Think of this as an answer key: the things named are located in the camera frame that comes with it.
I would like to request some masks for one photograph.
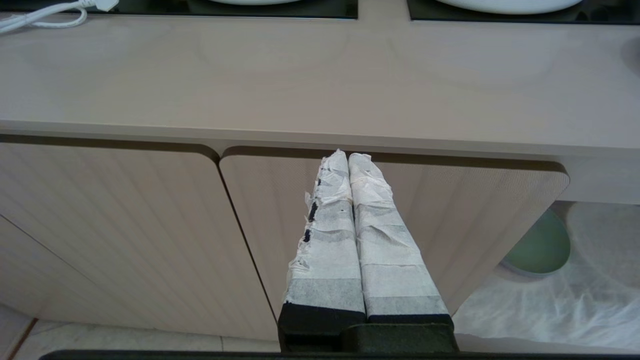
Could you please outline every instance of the green plate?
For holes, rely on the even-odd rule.
[[[569,234],[560,218],[547,210],[504,257],[502,264],[524,275],[552,274],[571,254]]]

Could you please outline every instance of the countertop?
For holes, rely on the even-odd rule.
[[[90,15],[0,37],[30,131],[635,158],[640,26]]]

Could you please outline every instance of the cabinet door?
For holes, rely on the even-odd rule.
[[[3,217],[0,302],[36,318],[133,327],[144,324],[110,294]]]
[[[239,147],[220,170],[274,311],[323,151]],[[566,188],[542,161],[373,154],[451,313]]]
[[[216,164],[193,151],[109,141],[0,143],[0,214],[144,327],[275,339]]]

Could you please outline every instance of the cabinet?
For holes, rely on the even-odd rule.
[[[87,277],[0,217],[0,302],[36,318],[143,327]]]
[[[21,247],[3,262],[3,302],[47,319],[276,339],[210,149],[3,139],[0,215],[24,232],[4,224],[3,246]],[[47,296],[32,292],[51,277],[64,295],[43,311]]]
[[[563,156],[572,177],[559,200],[640,204],[640,160]]]
[[[278,314],[324,151],[238,147],[220,170]],[[543,161],[372,154],[451,313],[567,187]]]

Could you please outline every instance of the white plastic sheet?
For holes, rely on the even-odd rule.
[[[574,204],[569,262],[544,279],[496,268],[454,315],[483,338],[640,350],[640,207]]]

